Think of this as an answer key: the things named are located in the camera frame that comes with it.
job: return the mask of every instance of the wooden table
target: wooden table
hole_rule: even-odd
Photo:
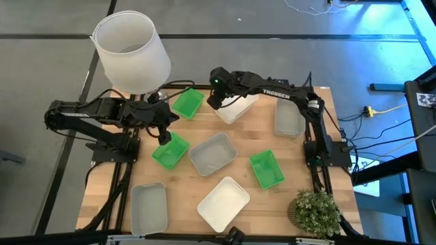
[[[278,137],[273,133],[274,108],[277,102],[274,97],[260,95],[259,100],[246,114],[232,125],[227,125],[207,104],[209,91],[202,92],[206,96],[193,120],[181,118],[171,124],[170,130],[187,140],[190,147],[197,146],[218,132],[224,132],[235,145],[238,151],[237,158],[211,176],[202,177],[188,154],[185,154],[176,167],[168,171],[151,158],[153,151],[158,147],[157,140],[150,138],[145,130],[141,130],[140,153],[133,166],[129,189],[135,185],[163,182],[168,198],[168,228],[165,233],[210,235],[215,232],[197,213],[197,205],[224,177],[230,176],[250,194],[251,200],[228,225],[226,233],[229,228],[236,226],[246,235],[307,235],[293,226],[286,216],[287,205],[295,198],[298,190],[313,189],[302,146],[304,135],[293,140]],[[317,87],[315,92],[324,99],[327,109],[336,118],[330,89]],[[175,99],[176,97],[171,99],[170,104],[173,104]],[[341,136],[326,113],[324,121],[328,134],[334,141],[340,141]],[[106,128],[109,131],[118,131],[114,127]],[[249,163],[249,157],[268,149],[274,152],[285,175],[285,181],[262,190]],[[104,163],[90,174],[77,228],[87,225],[107,200],[113,169],[114,163]],[[340,167],[329,167],[329,170],[334,199],[353,228],[362,233],[349,176]],[[124,232],[131,230],[130,207],[129,191],[122,225]],[[112,210],[110,227],[114,227],[117,210],[116,203]]]

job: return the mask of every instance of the green plastic container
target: green plastic container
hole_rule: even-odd
[[[152,158],[166,169],[171,170],[180,161],[188,148],[188,142],[176,133],[171,133],[171,141],[164,146],[159,146],[153,152]]]
[[[174,102],[172,109],[185,118],[192,119],[202,104],[203,98],[203,93],[191,88],[180,95],[176,102]]]
[[[250,163],[262,189],[270,188],[285,180],[271,150],[251,156]]]

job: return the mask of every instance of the concrete floor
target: concrete floor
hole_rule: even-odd
[[[106,15],[109,3],[109,0],[0,0],[0,37],[2,33],[91,33]],[[288,3],[300,10],[309,10],[310,6],[326,10],[324,1],[288,0]],[[408,1],[412,3],[417,5],[413,11],[422,8],[419,2]],[[343,12],[321,16],[298,13],[282,0],[118,0],[115,11],[121,10],[149,15],[161,34],[414,34],[398,3],[359,3]],[[430,28],[424,17],[420,21]],[[385,110],[405,103],[401,93],[371,93],[368,85],[403,83],[431,66],[418,42],[165,39],[163,44],[172,61],[170,80],[188,78],[206,83],[212,68],[224,66],[301,84],[312,71],[314,85],[332,88],[339,117],[358,113],[364,105]],[[93,45],[89,40],[0,39],[0,54],[3,85],[0,149],[27,158],[24,165],[0,163],[0,237],[29,235],[33,233],[63,142],[63,137],[45,129],[43,114],[54,99],[77,100]],[[108,87],[110,83],[99,64],[89,98]],[[378,135],[382,129],[407,119],[407,108],[365,118],[359,135]],[[356,123],[340,126],[352,135]],[[411,125],[405,124],[376,141],[361,140],[358,145],[410,135],[413,135]],[[397,145],[368,151],[383,154]],[[411,144],[393,155],[401,156],[415,149]],[[70,156],[47,229],[49,233],[73,231],[76,224],[91,151],[84,142],[76,140]],[[385,221],[396,223],[395,217],[368,210],[361,210],[361,217],[367,235],[403,239],[401,229],[384,232],[384,228],[378,228],[385,227],[382,225]],[[372,223],[374,219],[379,226]]]

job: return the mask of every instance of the white lampshade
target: white lampshade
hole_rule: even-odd
[[[171,62],[153,21],[135,11],[104,18],[91,40],[104,73],[118,89],[140,95],[161,86],[171,72]]]

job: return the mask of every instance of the green plant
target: green plant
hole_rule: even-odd
[[[287,211],[290,221],[298,228],[326,239],[339,233],[341,212],[333,196],[324,191],[314,193],[300,190]]]

